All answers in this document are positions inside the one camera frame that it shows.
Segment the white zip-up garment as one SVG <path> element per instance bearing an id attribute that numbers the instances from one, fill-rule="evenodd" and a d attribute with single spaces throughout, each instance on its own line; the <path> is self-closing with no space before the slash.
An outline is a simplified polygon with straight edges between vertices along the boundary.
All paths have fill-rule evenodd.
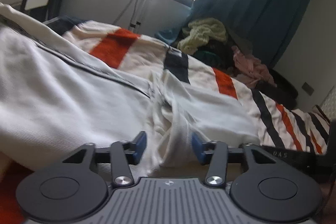
<path id="1" fill-rule="evenodd" d="M 200 175 L 191 135 L 258 144 L 233 97 L 171 72 L 148 78 L 110 68 L 46 25 L 1 5 L 1 153 L 38 170 L 85 143 L 108 147 L 147 133 L 134 177 Z"/>

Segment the striped white orange black blanket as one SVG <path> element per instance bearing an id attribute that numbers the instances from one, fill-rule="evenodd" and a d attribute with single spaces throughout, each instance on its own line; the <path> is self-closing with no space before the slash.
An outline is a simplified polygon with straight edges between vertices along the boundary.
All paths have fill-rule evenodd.
<path id="1" fill-rule="evenodd" d="M 92 20 L 43 24 L 110 68 L 142 78 L 168 70 L 235 98 L 259 143 L 227 144 L 226 186 L 204 184 L 209 167 L 194 152 L 203 174 L 136 178 L 131 169 L 140 161 L 129 166 L 132 186 L 111 184 L 113 143 L 85 143 L 38 170 L 1 153 L 1 223 L 315 223 L 327 203 L 319 182 L 335 180 L 334 122 L 327 134 L 313 114 L 289 110 L 150 36 Z"/>

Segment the pink garment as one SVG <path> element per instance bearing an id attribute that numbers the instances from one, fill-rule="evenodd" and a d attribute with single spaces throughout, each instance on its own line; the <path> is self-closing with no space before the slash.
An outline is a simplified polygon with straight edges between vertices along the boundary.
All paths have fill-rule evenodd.
<path id="1" fill-rule="evenodd" d="M 237 46 L 232 46 L 233 61 L 239 71 L 236 79 L 249 88 L 255 88 L 259 82 L 265 82 L 277 87 L 272 75 L 265 64 L 253 55 L 244 55 Z"/>

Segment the black garment on bed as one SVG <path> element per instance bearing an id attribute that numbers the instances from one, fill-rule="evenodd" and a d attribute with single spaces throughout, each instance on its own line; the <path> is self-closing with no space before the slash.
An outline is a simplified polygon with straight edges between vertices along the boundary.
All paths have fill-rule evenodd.
<path id="1" fill-rule="evenodd" d="M 269 73 L 273 77 L 276 86 L 273 86 L 263 80 L 260 80 L 255 89 L 272 98 L 279 104 L 282 104 L 289 110 L 294 110 L 297 107 L 298 91 L 296 88 L 280 73 L 269 68 Z"/>

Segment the dark green garment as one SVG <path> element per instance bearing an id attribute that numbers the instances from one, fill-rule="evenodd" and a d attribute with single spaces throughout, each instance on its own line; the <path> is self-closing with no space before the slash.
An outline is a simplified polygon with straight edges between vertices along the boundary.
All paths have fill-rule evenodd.
<path id="1" fill-rule="evenodd" d="M 210 67 L 220 67 L 222 65 L 221 58 L 209 51 L 196 51 L 193 54 L 193 57 L 198 59 L 199 61 L 205 63 Z"/>

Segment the striped pillow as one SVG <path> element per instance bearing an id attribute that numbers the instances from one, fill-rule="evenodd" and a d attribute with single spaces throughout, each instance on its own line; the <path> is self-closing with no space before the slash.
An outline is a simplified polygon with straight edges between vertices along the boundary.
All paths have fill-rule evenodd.
<path id="1" fill-rule="evenodd" d="M 330 128 L 330 120 L 327 118 L 326 114 L 322 111 L 322 109 L 318 105 L 314 105 L 310 111 L 310 114 L 313 114 L 315 118 L 317 118 L 326 131 L 326 133 L 329 133 Z"/>

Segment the light green knitted sweater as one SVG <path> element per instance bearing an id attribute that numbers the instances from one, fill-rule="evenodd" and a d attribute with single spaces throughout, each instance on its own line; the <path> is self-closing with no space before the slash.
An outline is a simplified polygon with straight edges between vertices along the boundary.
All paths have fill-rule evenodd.
<path id="1" fill-rule="evenodd" d="M 224 24 L 215 18 L 193 20 L 182 28 L 183 39 L 177 48 L 188 55 L 193 55 L 199 47 L 205 46 L 210 40 L 225 44 L 227 31 Z"/>

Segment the patterned white headboard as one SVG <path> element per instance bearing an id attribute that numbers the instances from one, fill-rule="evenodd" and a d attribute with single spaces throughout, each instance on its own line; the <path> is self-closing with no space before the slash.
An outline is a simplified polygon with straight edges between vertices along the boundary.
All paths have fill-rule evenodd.
<path id="1" fill-rule="evenodd" d="M 336 87 L 333 86 L 320 106 L 329 120 L 336 118 Z"/>

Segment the teal curtain right of window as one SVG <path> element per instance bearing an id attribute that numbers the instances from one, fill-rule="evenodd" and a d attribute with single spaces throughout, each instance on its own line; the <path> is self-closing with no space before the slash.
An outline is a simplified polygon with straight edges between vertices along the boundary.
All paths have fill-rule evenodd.
<path id="1" fill-rule="evenodd" d="M 274 67 L 293 38 L 310 0 L 195 0 L 187 19 L 155 33 L 167 44 L 196 19 L 215 18 L 252 43 L 253 55 Z"/>

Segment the wall switch plate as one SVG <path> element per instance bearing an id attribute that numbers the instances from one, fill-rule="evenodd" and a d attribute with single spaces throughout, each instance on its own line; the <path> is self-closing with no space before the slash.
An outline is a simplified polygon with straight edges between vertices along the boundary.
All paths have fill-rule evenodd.
<path id="1" fill-rule="evenodd" d="M 314 93 L 314 89 L 307 82 L 303 83 L 302 90 L 309 96 Z"/>

